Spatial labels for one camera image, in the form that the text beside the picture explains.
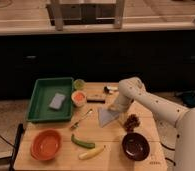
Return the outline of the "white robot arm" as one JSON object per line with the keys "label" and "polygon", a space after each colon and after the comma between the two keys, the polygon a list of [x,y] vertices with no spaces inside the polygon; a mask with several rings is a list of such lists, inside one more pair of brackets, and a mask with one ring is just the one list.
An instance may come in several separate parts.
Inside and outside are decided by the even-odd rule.
{"label": "white robot arm", "polygon": [[195,171],[195,107],[188,108],[147,92],[138,77],[121,80],[118,92],[109,109],[124,113],[137,101],[170,123],[179,135],[176,139],[173,171]]}

